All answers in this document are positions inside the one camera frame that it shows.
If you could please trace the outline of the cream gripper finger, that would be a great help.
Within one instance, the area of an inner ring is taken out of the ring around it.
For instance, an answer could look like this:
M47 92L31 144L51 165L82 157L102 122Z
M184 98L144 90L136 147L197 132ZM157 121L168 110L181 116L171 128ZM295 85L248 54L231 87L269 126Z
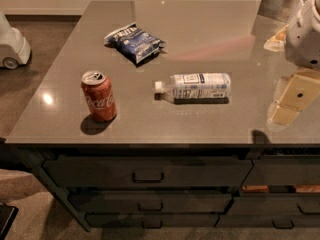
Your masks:
M320 72L299 68L290 78L281 78L269 109L269 121L288 126L320 95Z
M265 42L264 48L272 52L283 52L285 47L287 29L287 25L282 27L275 35L273 35Z

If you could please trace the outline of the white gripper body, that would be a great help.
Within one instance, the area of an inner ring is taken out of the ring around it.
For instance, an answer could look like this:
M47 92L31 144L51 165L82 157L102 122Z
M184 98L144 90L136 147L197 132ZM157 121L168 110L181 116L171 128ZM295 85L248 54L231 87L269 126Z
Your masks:
M305 3L290 19L285 56L299 67L320 68L319 12L314 3Z

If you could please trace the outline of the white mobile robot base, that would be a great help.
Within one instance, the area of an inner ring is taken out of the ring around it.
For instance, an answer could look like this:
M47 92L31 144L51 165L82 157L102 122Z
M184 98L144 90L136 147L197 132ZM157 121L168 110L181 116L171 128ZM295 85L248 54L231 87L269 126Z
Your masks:
M27 39L0 12L0 67L14 70L26 65L30 56L31 47Z

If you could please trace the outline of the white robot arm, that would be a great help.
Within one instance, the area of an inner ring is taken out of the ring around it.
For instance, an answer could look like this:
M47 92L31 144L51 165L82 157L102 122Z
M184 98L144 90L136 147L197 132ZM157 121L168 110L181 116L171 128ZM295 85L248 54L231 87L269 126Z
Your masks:
M320 0L298 0L288 23L264 48L284 52L297 66L278 80L267 114L270 127L285 128L320 95Z

